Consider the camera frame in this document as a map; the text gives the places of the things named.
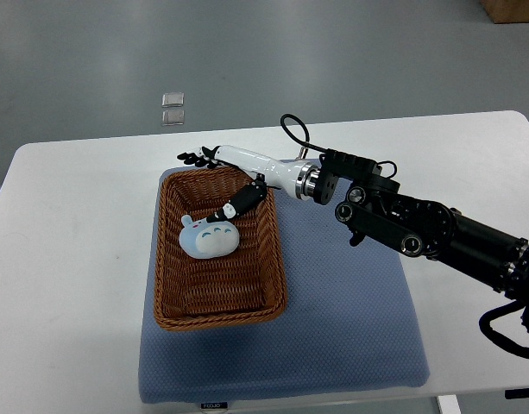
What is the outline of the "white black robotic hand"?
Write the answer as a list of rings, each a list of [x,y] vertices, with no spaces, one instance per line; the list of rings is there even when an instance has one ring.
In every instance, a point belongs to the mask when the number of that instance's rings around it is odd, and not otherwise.
[[[309,161],[284,162],[227,145],[213,149],[199,147],[177,158],[196,167],[231,166],[252,178],[223,207],[206,218],[208,223],[231,221],[246,214],[266,198],[269,188],[283,190],[292,198],[308,200],[313,196],[319,174],[318,167]]]

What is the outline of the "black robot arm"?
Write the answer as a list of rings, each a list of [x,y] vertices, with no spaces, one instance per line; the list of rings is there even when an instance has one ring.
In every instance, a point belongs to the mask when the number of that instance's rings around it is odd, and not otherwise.
[[[464,216],[459,210],[400,194],[381,164],[328,149],[304,179],[302,192],[328,204],[339,179],[350,187],[335,209],[350,246],[369,237],[407,257],[424,256],[502,292],[523,312],[529,333],[529,241]]]

